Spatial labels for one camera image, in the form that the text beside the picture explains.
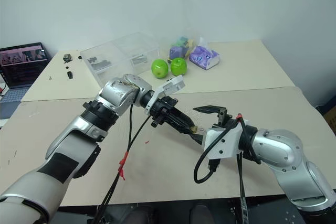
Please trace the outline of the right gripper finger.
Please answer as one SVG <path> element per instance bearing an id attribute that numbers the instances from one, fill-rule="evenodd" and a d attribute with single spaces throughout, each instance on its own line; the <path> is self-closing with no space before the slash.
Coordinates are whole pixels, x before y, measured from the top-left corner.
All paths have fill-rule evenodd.
<path id="1" fill-rule="evenodd" d="M 198 133 L 188 133 L 188 136 L 193 139 L 197 144 L 202 145 L 203 144 L 203 138 L 204 134 L 198 134 Z"/>
<path id="2" fill-rule="evenodd" d="M 193 108 L 193 110 L 200 112 L 200 113 L 205 113 L 205 114 L 212 114 L 212 113 L 224 114 L 223 107 L 214 106 L 214 105 L 199 106 L 199 107 Z"/>

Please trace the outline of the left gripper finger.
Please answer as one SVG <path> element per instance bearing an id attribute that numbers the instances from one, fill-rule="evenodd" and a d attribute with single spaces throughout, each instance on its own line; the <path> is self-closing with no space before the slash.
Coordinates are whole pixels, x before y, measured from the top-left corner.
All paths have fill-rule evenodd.
<path id="1" fill-rule="evenodd" d="M 173 108 L 172 115 L 176 123 L 182 126 L 183 128 L 191 129 L 192 127 L 195 126 L 193 120 L 189 116 L 178 110 L 177 108 Z"/>
<path id="2" fill-rule="evenodd" d="M 192 133 L 191 129 L 186 129 L 183 128 L 182 126 L 178 125 L 176 123 L 176 121 L 174 120 L 174 118 L 168 118 L 167 119 L 167 123 L 173 127 L 174 129 L 176 129 L 177 131 L 179 131 L 180 133 Z"/>

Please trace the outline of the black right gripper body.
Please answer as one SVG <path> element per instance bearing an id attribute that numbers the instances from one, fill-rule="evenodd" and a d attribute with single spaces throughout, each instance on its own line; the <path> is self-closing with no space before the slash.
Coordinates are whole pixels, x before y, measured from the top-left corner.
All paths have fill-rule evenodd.
<path id="1" fill-rule="evenodd" d="M 213 107 L 214 112 L 217 114 L 217 123 L 212 125 L 212 128 L 224 128 L 230 126 L 234 119 L 231 114 L 228 114 L 228 109 L 222 106 Z"/>

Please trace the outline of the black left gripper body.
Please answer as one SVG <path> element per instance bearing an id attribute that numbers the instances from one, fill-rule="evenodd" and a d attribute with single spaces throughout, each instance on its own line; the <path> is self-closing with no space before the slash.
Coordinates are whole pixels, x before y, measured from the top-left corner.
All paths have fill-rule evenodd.
<path id="1" fill-rule="evenodd" d="M 176 115 L 175 105 L 178 100 L 170 96 L 157 99 L 150 109 L 150 116 L 152 116 L 152 127 L 162 125 L 164 122 L 172 127 L 179 127 L 179 121 Z"/>

